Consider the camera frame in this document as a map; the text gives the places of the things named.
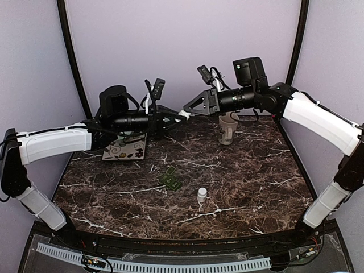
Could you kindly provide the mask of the white pill bottle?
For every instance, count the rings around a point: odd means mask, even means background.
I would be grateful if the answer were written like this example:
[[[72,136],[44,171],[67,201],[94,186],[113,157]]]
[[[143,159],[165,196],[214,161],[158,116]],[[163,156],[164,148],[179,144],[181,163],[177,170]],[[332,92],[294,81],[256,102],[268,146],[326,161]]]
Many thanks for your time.
[[[207,189],[204,187],[201,187],[198,189],[197,192],[197,201],[199,203],[204,203],[207,197]]]
[[[180,115],[180,116],[183,116],[183,117],[185,117],[187,120],[189,120],[192,114],[191,114],[191,113],[189,113],[189,112],[186,112],[186,111],[184,111],[184,110],[181,110],[181,111],[179,112],[179,115]]]

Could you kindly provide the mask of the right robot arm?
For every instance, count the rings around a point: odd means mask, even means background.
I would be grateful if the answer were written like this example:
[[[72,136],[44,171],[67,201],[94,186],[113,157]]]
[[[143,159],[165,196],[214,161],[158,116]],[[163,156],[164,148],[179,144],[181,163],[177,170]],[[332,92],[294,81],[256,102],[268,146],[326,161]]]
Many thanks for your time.
[[[353,192],[363,186],[363,127],[338,115],[306,92],[279,82],[269,85],[260,57],[233,62],[239,88],[201,92],[184,105],[198,115],[223,115],[242,109],[267,111],[276,119],[297,123],[336,146],[344,155],[330,184],[303,214],[290,235],[296,247],[312,238],[312,230]]]

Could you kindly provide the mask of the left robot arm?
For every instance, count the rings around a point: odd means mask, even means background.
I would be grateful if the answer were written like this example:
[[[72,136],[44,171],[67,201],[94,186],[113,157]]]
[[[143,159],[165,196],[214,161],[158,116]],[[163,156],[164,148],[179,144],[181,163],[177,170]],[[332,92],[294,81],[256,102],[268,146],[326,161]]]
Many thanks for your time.
[[[68,248],[80,244],[72,221],[28,178],[26,165],[52,156],[104,149],[118,137],[164,135],[187,120],[180,112],[157,105],[162,89],[149,87],[140,104],[123,85],[114,85],[99,95],[95,117],[69,126],[18,133],[8,129],[1,142],[1,190],[15,198],[45,222]]]

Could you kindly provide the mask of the left black frame post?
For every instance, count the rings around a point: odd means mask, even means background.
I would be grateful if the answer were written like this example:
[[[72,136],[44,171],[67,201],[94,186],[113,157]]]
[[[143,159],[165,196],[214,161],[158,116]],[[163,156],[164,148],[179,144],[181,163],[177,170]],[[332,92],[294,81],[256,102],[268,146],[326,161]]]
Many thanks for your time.
[[[69,66],[71,68],[73,80],[76,86],[78,98],[81,102],[81,106],[84,112],[84,115],[87,119],[92,117],[92,112],[89,106],[89,102],[86,97],[85,89],[82,83],[80,71],[78,68],[78,63],[76,60],[75,50],[73,47],[73,41],[71,37],[71,29],[69,27],[67,9],[66,9],[66,1],[57,0],[57,10],[59,14],[59,20],[61,25],[61,31],[63,35],[64,45],[66,49],[66,53],[68,56]]]

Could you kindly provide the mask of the right black frame post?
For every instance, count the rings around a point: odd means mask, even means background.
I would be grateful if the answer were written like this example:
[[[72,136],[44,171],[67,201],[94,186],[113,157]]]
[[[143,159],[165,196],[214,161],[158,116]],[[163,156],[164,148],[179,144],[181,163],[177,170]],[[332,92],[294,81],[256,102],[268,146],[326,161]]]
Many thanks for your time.
[[[296,29],[296,35],[295,35],[295,41],[293,45],[291,60],[289,62],[287,77],[286,77],[286,84],[292,85],[299,57],[301,52],[301,47],[303,44],[304,39],[304,33],[305,33],[305,27],[307,23],[307,17],[308,17],[308,10],[309,10],[309,3],[310,0],[301,0],[300,5],[300,12],[299,12],[299,18],[297,23],[297,29]]]

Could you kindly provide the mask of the square floral ceramic plate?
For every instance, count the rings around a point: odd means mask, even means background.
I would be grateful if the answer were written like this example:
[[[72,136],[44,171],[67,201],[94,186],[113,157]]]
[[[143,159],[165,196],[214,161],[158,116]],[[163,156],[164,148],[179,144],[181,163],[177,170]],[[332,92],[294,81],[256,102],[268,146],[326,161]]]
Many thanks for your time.
[[[133,137],[119,137],[108,145],[102,160],[143,160],[146,149],[146,134]]]

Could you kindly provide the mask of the small green circuit board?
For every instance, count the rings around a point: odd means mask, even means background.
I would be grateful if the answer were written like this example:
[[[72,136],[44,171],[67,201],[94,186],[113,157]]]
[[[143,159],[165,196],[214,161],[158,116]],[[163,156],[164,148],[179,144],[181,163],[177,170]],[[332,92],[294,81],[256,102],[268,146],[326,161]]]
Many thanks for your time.
[[[90,255],[83,255],[81,258],[81,264],[86,268],[97,268],[97,269],[104,269],[107,265],[103,259],[99,259],[94,256]]]

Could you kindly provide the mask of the black frame post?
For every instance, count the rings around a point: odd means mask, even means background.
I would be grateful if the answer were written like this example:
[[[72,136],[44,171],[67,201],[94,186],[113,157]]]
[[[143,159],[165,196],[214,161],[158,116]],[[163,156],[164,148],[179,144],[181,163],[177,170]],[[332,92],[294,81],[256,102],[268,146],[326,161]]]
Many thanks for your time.
[[[87,119],[92,117],[92,112],[89,106],[89,102],[86,97],[85,89],[82,83],[80,71],[78,68],[78,63],[76,60],[75,50],[73,47],[73,41],[71,37],[71,29],[69,27],[67,9],[66,9],[66,1],[57,0],[57,10],[59,14],[59,20],[61,25],[61,31],[63,35],[64,45],[66,49],[66,53],[68,56],[69,66],[71,68],[73,80],[76,86],[78,98],[81,102],[81,106],[84,112],[84,115]]]
[[[286,77],[286,84],[292,85],[299,57],[301,52],[301,47],[303,44],[304,39],[304,33],[305,33],[305,27],[307,23],[307,17],[308,17],[308,10],[309,10],[309,3],[310,0],[301,0],[300,5],[300,12],[299,12],[299,18],[297,23],[297,29],[296,29],[296,35],[295,35],[295,41],[293,45],[291,60],[289,62],[287,77]]]

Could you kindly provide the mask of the cream coral-print mug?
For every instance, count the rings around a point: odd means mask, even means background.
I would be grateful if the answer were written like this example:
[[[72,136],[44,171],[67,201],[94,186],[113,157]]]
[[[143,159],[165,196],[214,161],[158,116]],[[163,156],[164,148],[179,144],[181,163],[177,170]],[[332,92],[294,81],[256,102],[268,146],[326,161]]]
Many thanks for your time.
[[[219,116],[219,126],[222,133],[219,142],[226,146],[232,144],[234,133],[238,127],[238,116],[233,112]]]

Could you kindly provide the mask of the black front table rail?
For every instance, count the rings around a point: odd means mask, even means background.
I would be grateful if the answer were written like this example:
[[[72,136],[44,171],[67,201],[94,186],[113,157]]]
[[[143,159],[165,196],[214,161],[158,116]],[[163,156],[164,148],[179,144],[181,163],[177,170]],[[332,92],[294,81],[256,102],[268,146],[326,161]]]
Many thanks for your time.
[[[152,254],[152,255],[208,255],[231,254],[247,251],[250,254],[267,254],[273,257],[283,255],[296,247],[312,245],[320,251],[324,230],[305,230],[303,224],[299,227],[285,231],[267,234],[254,234],[248,231],[244,222],[223,222],[222,228],[213,230],[213,223],[208,222],[206,230],[198,233],[194,227],[187,229],[180,227],[176,239],[146,239],[110,236],[109,234],[89,233],[75,230],[77,242],[70,243],[64,237],[57,235],[45,224],[38,223],[35,231],[49,237],[51,243],[82,250],[94,255],[120,256],[125,253]]]

